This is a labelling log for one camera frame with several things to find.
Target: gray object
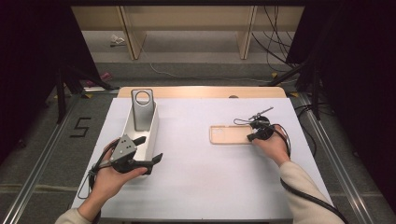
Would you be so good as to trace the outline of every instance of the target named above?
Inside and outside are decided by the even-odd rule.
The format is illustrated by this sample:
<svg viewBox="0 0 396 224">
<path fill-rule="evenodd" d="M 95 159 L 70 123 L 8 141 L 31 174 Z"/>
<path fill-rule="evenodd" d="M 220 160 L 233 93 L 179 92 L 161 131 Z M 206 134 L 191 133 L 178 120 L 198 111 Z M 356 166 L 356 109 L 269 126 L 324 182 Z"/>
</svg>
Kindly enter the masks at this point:
<svg viewBox="0 0 396 224">
<path fill-rule="evenodd" d="M 139 93 L 145 93 L 148 99 L 137 100 Z M 132 109 L 134 112 L 134 129 L 137 132 L 149 131 L 152 117 L 154 115 L 154 100 L 152 90 L 133 90 Z"/>
</svg>

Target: floor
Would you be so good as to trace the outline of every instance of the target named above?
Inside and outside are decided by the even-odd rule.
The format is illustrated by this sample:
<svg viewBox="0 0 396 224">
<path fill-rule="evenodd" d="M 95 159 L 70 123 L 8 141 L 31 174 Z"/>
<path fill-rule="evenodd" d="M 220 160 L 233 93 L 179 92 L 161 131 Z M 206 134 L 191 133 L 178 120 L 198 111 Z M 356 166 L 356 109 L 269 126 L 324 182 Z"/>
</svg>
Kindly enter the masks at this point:
<svg viewBox="0 0 396 224">
<path fill-rule="evenodd" d="M 136 61 L 130 59 L 126 47 L 110 47 L 113 44 L 112 35 L 123 38 L 123 33 L 118 31 L 84 33 L 99 72 L 111 73 L 113 78 L 108 83 L 114 86 L 257 86 L 258 83 L 271 81 L 273 75 L 283 73 L 276 70 L 289 69 L 274 57 L 267 57 L 254 39 L 250 44 L 248 58 L 240 60 L 233 32 L 149 32 L 143 46 L 144 51 Z M 268 46 L 268 38 L 263 33 L 255 33 L 255 36 L 265 47 Z M 281 34 L 281 39 L 285 44 L 291 41 L 285 33 Z M 273 43 L 270 50 L 283 57 L 279 45 Z M 297 77 L 281 84 L 287 93 L 294 92 L 295 78 Z M 294 107 L 306 105 L 309 103 L 307 95 L 309 93 L 300 92 L 298 97 L 290 95 L 290 100 Z M 68 95 L 69 114 L 62 126 L 56 124 L 57 102 L 54 96 L 55 93 L 49 97 L 48 107 L 42 109 L 30 132 L 24 136 L 26 147 L 16 147 L 0 167 L 2 219 L 6 218 L 7 211 L 12 209 L 11 205 L 18 199 L 17 196 L 21 195 L 23 187 L 32 179 L 34 181 L 30 183 L 33 189 L 26 192 L 27 200 L 20 207 L 21 212 L 16 220 L 20 223 L 53 223 L 68 208 L 78 193 L 78 184 L 84 176 L 84 169 L 116 92 L 92 92 L 83 97 Z M 325 93 L 321 94 L 320 101 L 326 102 Z M 353 146 L 348 142 L 336 115 L 326 105 L 320 109 L 320 115 L 321 121 L 315 122 L 310 112 L 304 113 L 301 123 L 313 136 L 314 140 L 311 140 L 306 135 L 313 151 L 314 145 L 317 145 L 315 160 L 333 203 L 349 223 L 396 223 L 395 214 L 367 174 L 359 157 L 353 154 Z M 84 137 L 71 137 L 81 134 L 81 130 L 75 129 L 77 122 L 89 127 Z M 318 136 L 318 125 L 324 128 L 328 139 Z M 332 143 L 330 149 L 326 141 Z M 334 170 L 329 150 L 335 151 L 351 186 L 345 185 L 339 173 Z M 355 190 L 366 211 L 356 210 L 361 207 L 354 206 L 346 189 Z M 104 220 L 101 223 L 120 222 Z"/>
</svg>

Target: sleeve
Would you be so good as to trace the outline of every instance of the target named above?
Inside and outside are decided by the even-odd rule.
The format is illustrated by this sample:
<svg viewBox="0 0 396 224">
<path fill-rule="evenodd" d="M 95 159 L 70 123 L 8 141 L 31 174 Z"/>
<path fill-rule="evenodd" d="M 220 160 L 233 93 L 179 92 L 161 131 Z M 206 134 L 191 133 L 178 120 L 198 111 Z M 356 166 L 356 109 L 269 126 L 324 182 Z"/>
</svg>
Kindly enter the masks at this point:
<svg viewBox="0 0 396 224">
<path fill-rule="evenodd" d="M 72 208 L 58 217 L 55 224 L 91 224 L 91 222 L 82 217 L 77 208 Z"/>
<path fill-rule="evenodd" d="M 280 176 L 289 186 L 312 195 L 323 202 L 329 201 L 320 193 L 315 182 L 299 165 L 292 161 L 284 162 L 280 166 Z M 343 220 L 333 212 L 320 205 L 294 195 L 287 191 L 290 210 L 293 213 L 293 223 L 344 223 Z"/>
</svg>

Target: tabletop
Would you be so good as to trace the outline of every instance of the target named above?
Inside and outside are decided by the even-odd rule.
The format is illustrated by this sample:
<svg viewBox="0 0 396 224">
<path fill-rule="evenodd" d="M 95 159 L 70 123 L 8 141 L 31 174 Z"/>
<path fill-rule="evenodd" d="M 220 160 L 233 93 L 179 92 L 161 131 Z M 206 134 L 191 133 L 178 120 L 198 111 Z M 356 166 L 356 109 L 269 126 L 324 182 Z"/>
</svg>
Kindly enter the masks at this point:
<svg viewBox="0 0 396 224">
<path fill-rule="evenodd" d="M 195 94 L 187 94 L 189 88 Z M 150 176 L 128 182 L 110 199 L 102 209 L 102 218 L 133 221 L 292 219 L 273 161 L 253 145 L 219 146 L 209 141 L 211 125 L 233 124 L 234 119 L 248 119 L 270 106 L 274 109 L 265 116 L 288 131 L 291 158 L 311 175 L 330 200 L 290 99 L 281 94 L 278 98 L 260 97 L 266 91 L 282 92 L 282 89 L 255 90 L 258 93 L 255 98 L 229 98 L 230 93 L 240 96 L 249 92 L 252 95 L 250 87 L 238 88 L 208 89 L 208 92 L 221 92 L 225 98 L 208 98 L 210 94 L 203 91 L 206 87 L 165 88 L 169 91 L 152 88 L 159 112 L 154 156 L 163 153 L 163 160 Z M 140 88 L 125 88 L 120 93 L 124 95 L 131 89 Z M 183 90 L 184 94 L 170 97 L 175 94 L 171 89 Z M 98 160 L 103 147 L 122 135 L 131 104 L 128 97 L 113 100 L 87 171 Z M 83 179 L 80 187 L 84 195 L 87 192 L 82 186 Z M 73 207 L 81 203 L 82 200 L 76 198 Z"/>
</svg>

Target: tripod leg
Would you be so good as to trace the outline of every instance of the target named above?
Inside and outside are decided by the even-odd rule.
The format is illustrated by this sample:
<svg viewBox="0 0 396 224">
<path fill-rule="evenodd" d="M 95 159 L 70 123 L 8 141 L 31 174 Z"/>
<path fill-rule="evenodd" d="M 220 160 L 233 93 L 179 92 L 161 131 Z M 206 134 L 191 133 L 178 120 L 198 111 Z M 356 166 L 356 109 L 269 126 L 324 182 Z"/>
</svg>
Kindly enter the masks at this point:
<svg viewBox="0 0 396 224">
<path fill-rule="evenodd" d="M 70 69 L 72 72 L 78 74 L 79 76 L 90 80 L 91 82 L 97 84 L 100 87 L 103 87 L 106 90 L 118 90 L 119 89 L 118 87 L 112 87 L 112 86 L 108 85 L 107 83 L 105 83 L 104 81 L 102 81 L 98 78 L 88 76 L 87 74 L 85 74 L 83 71 L 79 70 L 76 67 L 67 66 L 67 68 Z"/>
<path fill-rule="evenodd" d="M 64 79 L 61 70 L 56 77 L 56 93 L 58 94 L 58 121 L 60 123 L 66 114 L 66 100 L 64 97 Z"/>
<path fill-rule="evenodd" d="M 319 107 L 318 107 L 318 101 L 319 101 L 319 70 L 317 67 L 315 67 L 314 75 L 313 75 L 313 84 L 312 84 L 312 112 L 314 113 L 315 117 L 317 120 L 320 120 L 319 116 Z"/>
</svg>

